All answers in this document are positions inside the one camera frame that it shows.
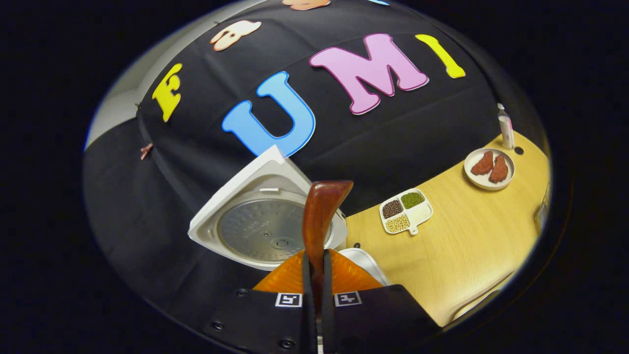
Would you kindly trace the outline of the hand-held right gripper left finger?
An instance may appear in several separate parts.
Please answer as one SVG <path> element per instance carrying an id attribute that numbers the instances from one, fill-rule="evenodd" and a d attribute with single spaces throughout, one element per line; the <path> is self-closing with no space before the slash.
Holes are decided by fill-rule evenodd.
<path id="1" fill-rule="evenodd" d="M 204 335 L 236 354 L 314 354 L 315 303 L 310 264 L 304 256 L 293 271 L 301 291 L 238 288 L 204 323 Z"/>

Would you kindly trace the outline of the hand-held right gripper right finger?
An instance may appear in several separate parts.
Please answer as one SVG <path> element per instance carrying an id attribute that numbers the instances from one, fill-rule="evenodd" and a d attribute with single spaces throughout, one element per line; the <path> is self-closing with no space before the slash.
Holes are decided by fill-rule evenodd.
<path id="1" fill-rule="evenodd" d="M 325 354 L 407 354 L 440 334 L 440 327 L 400 284 L 335 291 L 342 267 L 324 251 L 322 341 Z"/>

